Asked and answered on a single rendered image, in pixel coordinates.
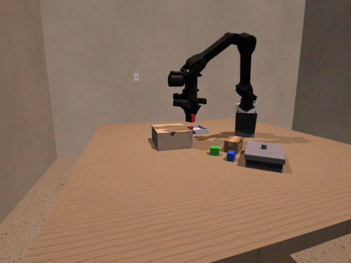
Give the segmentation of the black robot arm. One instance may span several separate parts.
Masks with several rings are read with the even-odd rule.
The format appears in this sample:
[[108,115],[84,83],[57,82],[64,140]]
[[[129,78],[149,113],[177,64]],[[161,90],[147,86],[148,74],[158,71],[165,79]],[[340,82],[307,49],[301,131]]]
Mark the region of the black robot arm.
[[[168,86],[197,86],[197,77],[202,76],[200,72],[207,63],[231,44],[237,45],[240,53],[240,82],[236,85],[236,92],[242,97],[239,107],[244,111],[249,111],[253,106],[253,101],[257,97],[253,94],[250,83],[251,55],[256,47],[256,37],[247,33],[234,34],[227,32],[218,41],[208,47],[200,54],[193,55],[186,60],[180,71],[170,71],[168,76]],[[189,70],[189,72],[187,72]]]

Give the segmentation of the green block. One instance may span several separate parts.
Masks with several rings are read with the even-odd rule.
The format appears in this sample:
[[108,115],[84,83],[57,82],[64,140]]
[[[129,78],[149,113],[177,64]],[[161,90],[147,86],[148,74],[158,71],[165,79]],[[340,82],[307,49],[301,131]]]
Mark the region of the green block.
[[210,155],[219,156],[219,147],[210,146]]

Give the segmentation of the blue block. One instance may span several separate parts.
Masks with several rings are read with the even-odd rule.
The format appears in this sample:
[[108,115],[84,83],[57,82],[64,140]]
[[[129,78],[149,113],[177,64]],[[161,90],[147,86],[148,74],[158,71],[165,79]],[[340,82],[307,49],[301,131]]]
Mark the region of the blue block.
[[233,162],[236,157],[236,152],[229,150],[227,153],[227,161]]

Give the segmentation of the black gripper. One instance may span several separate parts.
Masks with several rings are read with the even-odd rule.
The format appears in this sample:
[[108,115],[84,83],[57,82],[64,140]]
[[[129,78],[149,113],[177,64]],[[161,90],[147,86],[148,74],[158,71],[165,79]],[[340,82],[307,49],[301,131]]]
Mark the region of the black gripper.
[[197,98],[197,87],[185,87],[183,89],[185,91],[184,99],[175,99],[173,101],[173,106],[181,107],[186,115],[188,121],[190,121],[191,114],[196,115],[201,105],[199,104],[207,104],[207,100],[205,98]]

